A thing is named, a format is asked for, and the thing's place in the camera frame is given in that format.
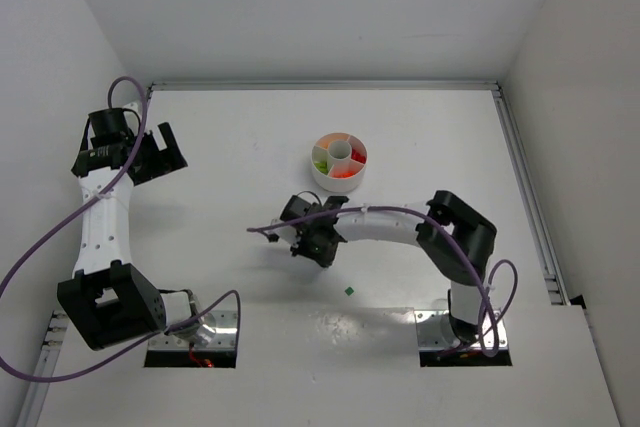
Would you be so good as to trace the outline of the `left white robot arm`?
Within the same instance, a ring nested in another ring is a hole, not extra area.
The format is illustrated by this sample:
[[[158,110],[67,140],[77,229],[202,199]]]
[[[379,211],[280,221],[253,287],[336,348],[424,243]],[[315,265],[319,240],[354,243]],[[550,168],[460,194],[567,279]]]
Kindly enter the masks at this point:
[[[156,288],[133,264],[129,204],[134,187],[186,167],[172,129],[159,126],[166,146],[152,132],[141,139],[128,125],[128,104],[89,114],[72,167],[83,204],[79,256],[57,299],[89,348],[102,350],[175,327],[188,337],[196,313],[188,289]]]

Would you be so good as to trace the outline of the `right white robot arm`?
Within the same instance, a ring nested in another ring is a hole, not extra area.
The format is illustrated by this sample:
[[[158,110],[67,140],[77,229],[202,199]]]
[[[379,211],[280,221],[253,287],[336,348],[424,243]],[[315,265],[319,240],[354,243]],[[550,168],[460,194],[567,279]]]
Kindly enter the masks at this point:
[[[276,235],[322,268],[330,267],[341,243],[385,241],[420,248],[450,281],[449,323],[457,339],[477,339],[478,321],[487,311],[480,291],[493,254],[496,227],[455,194],[438,190],[429,201],[404,206],[351,204],[346,196],[323,203],[290,198],[280,214],[285,225]]]

